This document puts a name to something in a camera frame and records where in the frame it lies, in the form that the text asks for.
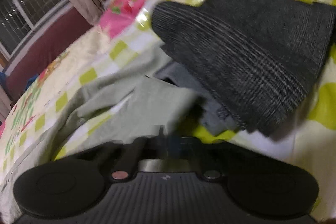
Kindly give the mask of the light green pants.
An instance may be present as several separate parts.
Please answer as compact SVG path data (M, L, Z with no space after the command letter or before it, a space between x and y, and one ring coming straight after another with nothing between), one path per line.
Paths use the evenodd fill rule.
M47 163L81 125L100 110L117 108L116 114L74 149L84 151L107 141L131 143L140 136L158 135L159 126L173 132L182 117L199 101L198 94L151 78L152 71L124 69L80 88L55 124L42 133L16 160L1 184L1 217L13 223L21 216L13 195L15 180L25 171Z

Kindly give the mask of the green checkered bed sheet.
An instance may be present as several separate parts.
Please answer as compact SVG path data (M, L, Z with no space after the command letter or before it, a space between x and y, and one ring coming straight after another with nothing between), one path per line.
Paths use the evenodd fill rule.
M72 43L18 99L1 127L1 219L13 223L20 215L7 178L19 158L35 147L51 128L76 91L89 82L121 70L138 55L159 43L150 29L151 8L163 0L139 0L135 15L120 31L114 18L101 22ZM205 0L171 0L198 6ZM335 5L335 0L296 0ZM225 131L212 136L203 126L194 136L203 142L227 140L286 160L311 172L319 183L313 217L335 217L335 48L331 48L311 97L296 112L288 136L273 141L259 132Z

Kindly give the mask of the dark grey folded garment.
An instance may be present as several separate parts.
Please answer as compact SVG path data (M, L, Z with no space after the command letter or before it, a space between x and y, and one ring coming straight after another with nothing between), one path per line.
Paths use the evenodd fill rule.
M335 38L335 7L294 0L158 3L151 27L244 130L270 135L317 82Z

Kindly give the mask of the maroon sofa bench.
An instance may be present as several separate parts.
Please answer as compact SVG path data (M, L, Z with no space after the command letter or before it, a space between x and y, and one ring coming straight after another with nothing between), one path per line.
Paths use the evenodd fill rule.
M39 75L65 51L76 39L92 27L75 9L70 9L30 46L27 53L6 73L6 88L9 97L16 101L25 91L28 80Z

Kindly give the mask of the barred window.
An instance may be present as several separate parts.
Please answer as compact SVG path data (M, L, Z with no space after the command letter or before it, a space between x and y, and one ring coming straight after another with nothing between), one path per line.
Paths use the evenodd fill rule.
M1 51L11 58L67 0L1 0Z

